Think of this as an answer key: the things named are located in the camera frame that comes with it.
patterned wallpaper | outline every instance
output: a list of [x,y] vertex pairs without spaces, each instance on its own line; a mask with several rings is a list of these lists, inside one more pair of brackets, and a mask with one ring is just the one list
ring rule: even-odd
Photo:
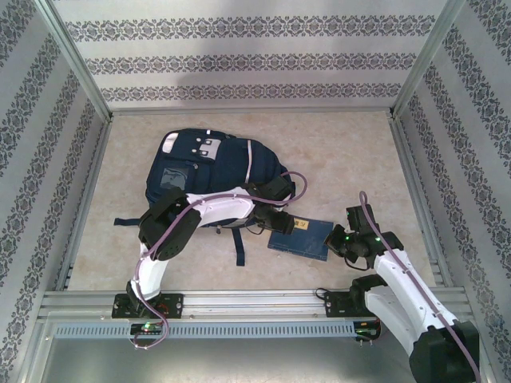
[[0,382],[54,288],[104,121],[30,0],[0,0]]
[[511,381],[511,12],[470,0],[402,114],[454,281],[497,381]]
[[445,0],[55,0],[112,109],[390,107]]

yellow label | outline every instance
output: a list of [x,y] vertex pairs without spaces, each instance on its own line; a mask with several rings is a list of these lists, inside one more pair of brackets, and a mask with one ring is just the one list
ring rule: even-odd
[[306,221],[305,219],[295,218],[295,229],[306,230],[308,228],[309,228],[309,221]]

aluminum frame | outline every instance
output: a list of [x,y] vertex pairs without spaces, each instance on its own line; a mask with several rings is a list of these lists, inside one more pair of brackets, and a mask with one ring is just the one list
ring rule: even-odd
[[229,114],[229,113],[340,113],[340,112],[386,112],[388,106],[315,106],[315,107],[283,107],[283,108],[115,108],[114,116],[146,116],[159,114]]
[[84,194],[85,198],[83,199],[77,216],[77,225],[73,230],[73,234],[71,240],[69,241],[69,250],[64,257],[64,261],[61,267],[61,273],[58,275],[58,280],[55,285],[55,290],[64,290],[65,281],[67,279],[69,268],[71,264],[74,262],[75,258],[78,254],[78,249],[80,247],[81,235],[83,234],[85,223],[87,221],[87,216],[89,214],[90,204],[93,201],[94,189],[96,187],[97,177],[99,177],[99,172],[101,170],[101,164],[103,163],[103,157],[105,156],[106,147],[109,142],[110,132],[112,130],[113,125],[113,117],[109,118],[105,124],[106,127],[103,129],[101,142],[99,145],[99,150],[95,158],[93,159],[93,168],[90,172],[89,179],[87,180],[87,185],[85,186]]
[[65,24],[57,12],[52,0],[34,0],[34,4],[44,18],[46,25],[55,38],[55,41],[60,46],[69,66],[76,74],[81,86],[92,101],[94,108],[103,119],[108,120],[112,116],[112,112],[106,104],[105,98],[87,68],[85,60],[80,55],[78,48],[74,44],[74,41],[65,27]]
[[[434,287],[431,290],[460,320],[473,320],[472,310],[462,287]],[[123,291],[47,291],[42,299],[18,382],[35,383],[42,380],[52,341],[59,326],[83,323],[100,329],[113,323],[145,322],[139,318],[112,319],[113,300],[115,294],[119,293]],[[251,323],[256,327],[268,324],[294,324],[300,327],[309,326],[311,323],[315,326],[330,326],[369,319],[327,318],[323,302],[316,298],[314,290],[206,290],[180,293],[184,295],[183,316],[182,319],[169,320],[171,326],[186,324],[188,328],[193,328],[212,323],[226,326]],[[189,333],[189,338],[193,338],[192,333]],[[180,338],[186,338],[187,334],[182,332]],[[322,337],[324,334],[318,333],[317,336]],[[487,361],[485,351],[481,348],[481,369],[484,369],[487,381],[493,382]]]
[[433,60],[433,57],[442,44],[450,26],[453,24],[454,19],[465,3],[466,0],[447,0],[442,12],[438,15],[437,21],[433,25],[433,29],[431,30],[426,43],[422,47],[417,60],[412,66],[410,73],[406,77],[405,82],[396,97],[396,101],[392,106],[394,117],[399,118],[401,116],[403,109],[406,107],[406,104],[412,97],[419,81],[422,79],[422,75]]
[[389,125],[398,152],[399,162],[401,162],[401,168],[405,176],[406,185],[410,192],[410,198],[414,205],[415,215],[417,216],[418,224],[422,232],[424,245],[426,246],[426,251],[430,258],[430,263],[436,263],[436,265],[438,265],[440,274],[442,275],[443,285],[452,287],[454,283],[450,277],[446,257],[443,254],[437,232],[434,228],[433,219],[431,218],[426,196],[421,187],[417,169],[414,166],[410,148],[406,143],[401,121],[398,118],[390,118]]

floral border pattern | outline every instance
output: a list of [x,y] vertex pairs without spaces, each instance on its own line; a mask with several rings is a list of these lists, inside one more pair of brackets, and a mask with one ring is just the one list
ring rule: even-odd
[[44,40],[34,63],[23,80],[14,101],[2,120],[0,126],[0,178],[9,164],[9,158],[18,146],[18,140],[26,127],[29,117],[34,111],[36,101],[41,96],[42,89],[60,56],[61,51],[51,34]]
[[19,38],[35,15],[34,2],[13,0],[0,17],[0,68],[3,68]]
[[451,28],[442,45],[454,63],[458,75],[470,95],[472,104],[485,124],[489,138],[493,140],[499,156],[504,160],[504,166],[508,168],[508,176],[511,177],[511,129],[509,129],[511,121],[509,117],[505,115],[500,101],[482,74],[481,68],[456,26]]
[[511,278],[511,230],[506,226],[505,219],[502,218],[502,210],[497,205],[497,199],[493,197],[493,190],[488,185],[485,172],[479,165],[469,136],[465,132],[465,127],[435,65],[430,65],[423,78],[445,125],[453,150],[458,155],[470,191],[479,206],[482,222],[487,226],[491,241],[497,248],[496,252],[500,257],[500,263],[507,271],[507,278]]
[[260,98],[396,97],[401,84],[189,85],[103,88],[108,102]]
[[80,83],[77,77],[73,72],[70,72],[30,161],[30,167],[23,179],[22,186],[19,188],[19,194],[14,199],[13,207],[10,209],[11,214],[7,217],[2,229],[2,237],[0,238],[0,287],[3,287],[4,279],[9,274],[9,265],[18,250],[18,242],[21,240],[21,234],[25,231],[36,196],[45,178],[79,87]]
[[91,74],[99,75],[244,70],[407,70],[412,67],[416,58],[415,53],[291,53],[103,57],[85,61]]
[[414,119],[415,128],[421,138],[422,147],[426,152],[428,163],[437,182],[438,191],[443,199],[443,205],[449,217],[454,238],[465,262],[467,275],[476,293],[477,301],[481,305],[480,311],[484,315],[489,336],[493,339],[493,347],[499,355],[499,362],[503,365],[505,377],[511,380],[511,339],[509,338],[509,331],[505,328],[505,320],[499,313],[500,307],[495,303],[495,293],[482,266],[477,248],[474,246],[470,230],[466,226],[463,211],[459,207],[458,196],[417,93],[411,97],[408,109]]
[[508,6],[502,0],[469,0],[469,5],[501,50],[505,62],[511,65],[511,12]]
[[[30,314],[34,314],[34,312],[32,312],[34,309],[34,299],[38,294],[41,278],[46,268],[46,261],[50,255],[61,214],[64,211],[64,206],[73,184],[73,178],[95,115],[96,112],[92,103],[90,100],[87,100],[73,142],[69,147],[64,167],[61,170],[55,193],[50,202],[50,208],[45,217],[44,226],[41,229],[41,234],[34,248],[30,265],[26,271],[22,288],[19,291],[19,297],[16,301],[14,311],[11,314],[12,321],[7,326],[7,336],[2,339],[3,346],[2,350],[0,350],[0,355],[2,356],[0,359],[1,382],[8,382],[10,379],[10,371],[14,360],[18,356],[18,347],[21,345],[21,337],[26,332]],[[94,154],[100,142],[100,137],[101,132],[99,132],[94,146]],[[91,161],[89,164],[85,182],[89,177],[92,163]]]
[[162,18],[67,22],[74,41],[304,36],[426,36],[433,15]]

enclosure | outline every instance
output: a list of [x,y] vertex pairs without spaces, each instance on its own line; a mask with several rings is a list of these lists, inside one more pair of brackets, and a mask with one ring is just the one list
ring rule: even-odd
[[364,190],[477,326],[483,381],[511,381],[510,6],[2,0],[0,381],[414,381],[392,334],[360,348],[315,297],[374,271],[270,231],[242,230],[238,267],[229,231],[198,229],[162,281],[184,295],[170,340],[132,349],[111,314],[139,239],[113,221],[144,214],[160,141],[191,127],[303,173],[292,215],[346,226]]

